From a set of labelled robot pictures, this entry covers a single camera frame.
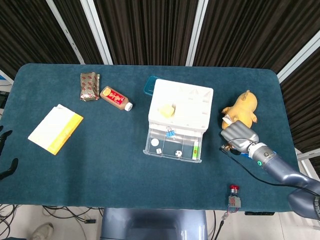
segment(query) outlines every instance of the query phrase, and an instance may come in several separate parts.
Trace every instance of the white pole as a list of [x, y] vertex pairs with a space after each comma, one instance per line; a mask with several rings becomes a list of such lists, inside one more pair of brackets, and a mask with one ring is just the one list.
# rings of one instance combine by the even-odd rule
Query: white pole
[[5, 74], [5, 72], [2, 71], [1, 69], [0, 69], [0, 75], [4, 77], [5, 80], [7, 80], [9, 83], [14, 84], [14, 80], [11, 77], [9, 77], [7, 74]]
[[317, 148], [315, 150], [308, 151], [305, 153], [298, 153], [296, 155], [296, 157], [298, 158], [298, 161], [305, 160], [305, 159], [312, 159], [318, 156], [320, 156], [320, 148]]
[[317, 175], [315, 168], [312, 166], [310, 160], [309, 159], [299, 159], [299, 155], [304, 154], [304, 153], [301, 153], [301, 151], [296, 148], [294, 148], [294, 150], [295, 150], [295, 153], [297, 156], [296, 158], [298, 160], [298, 163], [300, 162], [302, 164], [308, 177], [320, 181], [319, 176]]
[[83, 59], [83, 57], [81, 56], [81, 53], [79, 52], [72, 36], [70, 35], [69, 33], [69, 30], [64, 22], [64, 20], [62, 19], [55, 3], [53, 0], [46, 0], [46, 3], [49, 5], [49, 8], [51, 9], [51, 12], [53, 13], [55, 19], [57, 20], [57, 22], [59, 23], [60, 25], [60, 28], [62, 29], [62, 31], [64, 32], [64, 35], [66, 36], [66, 38], [68, 39], [76, 57], [78, 58], [80, 64], [85, 64], [85, 61]]
[[186, 57], [186, 63], [185, 63], [187, 67], [191, 67], [194, 64], [199, 36], [202, 28], [202, 23], [204, 22], [208, 1], [209, 0], [198, 1], [198, 6], [196, 8], [195, 17], [194, 17], [193, 29], [191, 33], [188, 55]]
[[320, 30], [304, 45], [303, 48], [277, 74], [282, 83], [297, 67], [299, 67], [314, 51], [320, 47]]
[[95, 43], [99, 49], [102, 61], [106, 65], [113, 65], [111, 54], [102, 29], [94, 0], [80, 0], [86, 19], [90, 25]]

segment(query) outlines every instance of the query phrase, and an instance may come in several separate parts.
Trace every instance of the robotic arm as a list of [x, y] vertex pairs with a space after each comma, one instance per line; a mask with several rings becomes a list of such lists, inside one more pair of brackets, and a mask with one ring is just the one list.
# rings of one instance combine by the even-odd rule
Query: robotic arm
[[221, 135], [232, 149], [247, 153], [281, 184], [304, 188], [296, 189], [288, 195], [289, 205], [301, 217], [320, 220], [319, 181], [295, 171], [266, 144], [259, 142], [258, 135], [241, 121], [232, 123], [222, 130]]

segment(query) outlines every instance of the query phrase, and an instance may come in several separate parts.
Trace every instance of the sneaker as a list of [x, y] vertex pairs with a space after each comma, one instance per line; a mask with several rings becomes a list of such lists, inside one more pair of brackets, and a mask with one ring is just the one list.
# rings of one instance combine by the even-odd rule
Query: sneaker
[[31, 240], [50, 240], [54, 233], [54, 226], [48, 222], [39, 226], [32, 234]]

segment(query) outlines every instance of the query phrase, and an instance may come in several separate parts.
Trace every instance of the small brown bottle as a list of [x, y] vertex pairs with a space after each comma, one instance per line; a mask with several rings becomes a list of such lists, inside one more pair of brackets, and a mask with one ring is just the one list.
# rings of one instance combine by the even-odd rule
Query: small brown bottle
[[133, 105], [129, 102], [129, 99], [109, 86], [106, 86], [101, 91], [100, 96], [120, 110], [126, 110], [129, 112], [132, 109]]

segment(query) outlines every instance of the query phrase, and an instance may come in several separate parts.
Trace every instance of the white plastic drawer organizer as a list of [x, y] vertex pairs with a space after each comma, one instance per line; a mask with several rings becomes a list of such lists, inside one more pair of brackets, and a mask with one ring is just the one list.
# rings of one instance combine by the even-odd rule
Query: white plastic drawer organizer
[[212, 88], [157, 79], [149, 110], [147, 155], [201, 163], [208, 129]]

